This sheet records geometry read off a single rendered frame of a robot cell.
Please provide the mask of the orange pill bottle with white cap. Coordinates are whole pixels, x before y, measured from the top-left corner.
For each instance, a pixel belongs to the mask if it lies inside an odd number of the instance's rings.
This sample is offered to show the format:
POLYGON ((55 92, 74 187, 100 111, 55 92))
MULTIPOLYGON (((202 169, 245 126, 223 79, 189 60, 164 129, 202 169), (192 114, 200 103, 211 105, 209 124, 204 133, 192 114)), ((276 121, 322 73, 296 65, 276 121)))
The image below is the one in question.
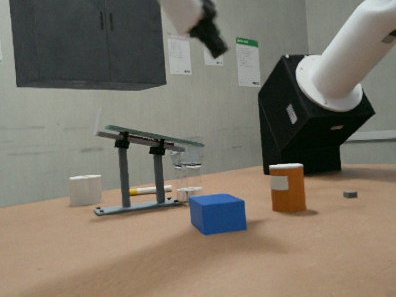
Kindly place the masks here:
POLYGON ((272 209, 292 213, 306 210, 302 164, 269 166, 272 209))

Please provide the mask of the white cylinder with center hole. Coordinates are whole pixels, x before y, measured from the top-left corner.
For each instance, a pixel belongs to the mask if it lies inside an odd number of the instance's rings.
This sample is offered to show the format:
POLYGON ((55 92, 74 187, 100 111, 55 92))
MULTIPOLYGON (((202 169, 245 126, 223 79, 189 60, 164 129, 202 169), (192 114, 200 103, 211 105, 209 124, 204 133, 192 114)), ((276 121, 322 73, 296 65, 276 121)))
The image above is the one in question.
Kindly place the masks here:
POLYGON ((91 205, 103 201, 101 175, 69 178, 69 189, 72 206, 91 205))

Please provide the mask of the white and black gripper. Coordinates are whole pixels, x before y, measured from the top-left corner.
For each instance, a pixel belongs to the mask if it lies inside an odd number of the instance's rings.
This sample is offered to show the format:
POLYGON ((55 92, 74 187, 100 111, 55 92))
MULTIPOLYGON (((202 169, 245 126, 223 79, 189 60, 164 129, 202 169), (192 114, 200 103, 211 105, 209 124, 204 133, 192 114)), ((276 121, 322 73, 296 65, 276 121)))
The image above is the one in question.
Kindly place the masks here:
POLYGON ((157 2, 174 32, 182 35, 186 31, 185 35, 188 39, 194 37, 211 60, 226 51, 212 23, 215 15, 211 9, 212 0, 157 0, 157 2))

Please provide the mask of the white cylinder with yellow end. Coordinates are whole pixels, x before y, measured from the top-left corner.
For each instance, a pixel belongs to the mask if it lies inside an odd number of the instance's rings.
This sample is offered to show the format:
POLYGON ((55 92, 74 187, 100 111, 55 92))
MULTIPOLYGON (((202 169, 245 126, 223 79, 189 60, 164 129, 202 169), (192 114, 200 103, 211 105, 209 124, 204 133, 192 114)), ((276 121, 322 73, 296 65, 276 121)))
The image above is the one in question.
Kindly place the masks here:
MULTIPOLYGON (((164 186, 165 192, 172 192, 171 185, 164 186)), ((156 193, 156 187, 130 189, 130 196, 156 193)))

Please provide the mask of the blue block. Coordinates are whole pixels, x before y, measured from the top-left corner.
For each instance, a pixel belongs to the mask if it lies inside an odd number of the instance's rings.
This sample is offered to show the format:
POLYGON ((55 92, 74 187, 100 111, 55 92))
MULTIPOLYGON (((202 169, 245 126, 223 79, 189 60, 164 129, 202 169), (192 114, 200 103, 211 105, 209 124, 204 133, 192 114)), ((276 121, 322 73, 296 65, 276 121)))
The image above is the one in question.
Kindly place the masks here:
POLYGON ((247 230, 245 200, 228 193, 189 197, 191 223, 203 234, 247 230))

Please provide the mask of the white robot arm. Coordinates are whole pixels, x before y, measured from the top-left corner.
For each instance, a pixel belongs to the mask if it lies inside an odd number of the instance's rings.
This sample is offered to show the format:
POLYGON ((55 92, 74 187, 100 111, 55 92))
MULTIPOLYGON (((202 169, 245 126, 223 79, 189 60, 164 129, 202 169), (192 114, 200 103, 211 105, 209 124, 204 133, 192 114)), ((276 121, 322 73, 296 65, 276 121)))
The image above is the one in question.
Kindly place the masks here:
POLYGON ((350 111, 361 101, 360 82, 395 45, 396 0, 366 0, 322 56, 308 56, 300 62, 297 82, 318 106, 350 111))

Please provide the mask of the clear glass vial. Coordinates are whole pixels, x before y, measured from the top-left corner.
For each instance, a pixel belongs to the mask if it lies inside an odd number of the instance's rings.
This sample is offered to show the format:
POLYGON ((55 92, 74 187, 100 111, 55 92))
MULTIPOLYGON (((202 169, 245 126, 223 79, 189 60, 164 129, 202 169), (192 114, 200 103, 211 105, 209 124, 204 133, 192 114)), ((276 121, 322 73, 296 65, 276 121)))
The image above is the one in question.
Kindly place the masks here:
POLYGON ((176 195, 181 203, 189 203, 189 197, 203 195, 201 166, 175 168, 176 195))

